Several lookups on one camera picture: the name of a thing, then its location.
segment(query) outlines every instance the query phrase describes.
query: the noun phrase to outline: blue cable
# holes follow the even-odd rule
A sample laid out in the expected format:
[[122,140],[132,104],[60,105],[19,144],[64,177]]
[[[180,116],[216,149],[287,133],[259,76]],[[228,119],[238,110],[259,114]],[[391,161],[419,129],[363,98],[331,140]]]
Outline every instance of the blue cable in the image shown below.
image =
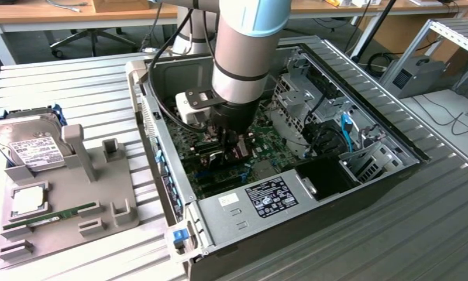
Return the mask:
[[354,125],[352,118],[350,117],[348,114],[342,114],[342,133],[346,136],[347,144],[348,144],[348,151],[354,151],[354,146],[352,146],[352,139],[351,136],[348,135],[348,132],[346,130],[346,125]]

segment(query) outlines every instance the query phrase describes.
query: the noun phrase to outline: black rubber band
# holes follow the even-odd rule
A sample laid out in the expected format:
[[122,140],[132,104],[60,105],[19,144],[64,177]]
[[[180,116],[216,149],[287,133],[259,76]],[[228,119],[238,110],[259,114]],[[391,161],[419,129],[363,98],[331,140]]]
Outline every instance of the black rubber band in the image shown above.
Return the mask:
[[251,81],[259,81],[260,79],[266,78],[266,76],[268,75],[268,71],[259,75],[259,76],[240,76],[235,73],[231,73],[228,72],[220,65],[219,63],[215,61],[215,65],[218,66],[220,72],[223,74],[226,74],[227,76],[230,76],[231,78],[236,79],[236,80],[240,80],[240,81],[247,81],[247,82],[251,82]]
[[[184,34],[179,33],[179,37],[183,38],[184,40],[190,41],[190,37],[186,36]],[[208,37],[208,41],[212,41],[215,39],[215,34],[212,34],[210,37]],[[191,40],[194,43],[206,43],[206,40],[204,38],[192,38]]]

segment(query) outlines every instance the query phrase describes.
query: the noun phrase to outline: hard drive label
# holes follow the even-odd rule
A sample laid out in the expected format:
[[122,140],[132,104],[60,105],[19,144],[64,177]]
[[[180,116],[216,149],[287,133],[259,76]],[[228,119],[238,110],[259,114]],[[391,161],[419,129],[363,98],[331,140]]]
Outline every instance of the hard drive label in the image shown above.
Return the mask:
[[29,168],[64,161],[63,153],[51,136],[12,142],[9,146]]
[[256,212],[263,218],[298,205],[296,198],[282,177],[248,187],[246,191]]

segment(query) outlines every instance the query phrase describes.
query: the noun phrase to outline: hard drive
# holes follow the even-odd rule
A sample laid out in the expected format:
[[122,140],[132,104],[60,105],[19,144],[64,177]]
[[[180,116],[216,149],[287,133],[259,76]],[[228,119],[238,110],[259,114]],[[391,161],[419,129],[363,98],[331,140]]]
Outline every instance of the hard drive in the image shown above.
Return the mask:
[[11,166],[25,165],[35,172],[64,166],[74,149],[62,139],[63,125],[59,106],[0,111],[0,151]]

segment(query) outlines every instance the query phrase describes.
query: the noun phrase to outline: wooden desk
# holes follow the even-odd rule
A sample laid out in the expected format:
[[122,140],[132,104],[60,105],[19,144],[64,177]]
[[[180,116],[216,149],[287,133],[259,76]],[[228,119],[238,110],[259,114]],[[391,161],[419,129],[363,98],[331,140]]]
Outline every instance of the wooden desk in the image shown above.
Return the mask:
[[[74,3],[72,0],[59,0],[60,2]],[[364,32],[355,52],[364,43],[366,37],[371,33],[374,23],[376,22],[388,0],[383,0],[382,5],[372,5],[368,8],[366,16],[371,16],[370,24]],[[460,13],[468,11],[468,1],[458,0]],[[294,0],[292,15],[294,19],[306,18],[331,18],[362,16],[366,7],[335,7],[320,0]],[[0,59],[4,65],[16,64],[13,55],[7,47],[4,32],[62,30],[62,29],[87,29],[87,28],[111,28],[115,26],[148,26],[152,24],[156,16],[156,6],[144,11],[95,13],[94,7],[82,7],[82,13],[56,8],[47,4],[44,0],[19,0],[16,5],[0,5]],[[388,15],[414,15],[446,13],[446,6],[420,7],[410,0],[398,0]],[[164,5],[158,24],[167,25],[176,23],[176,7]]]

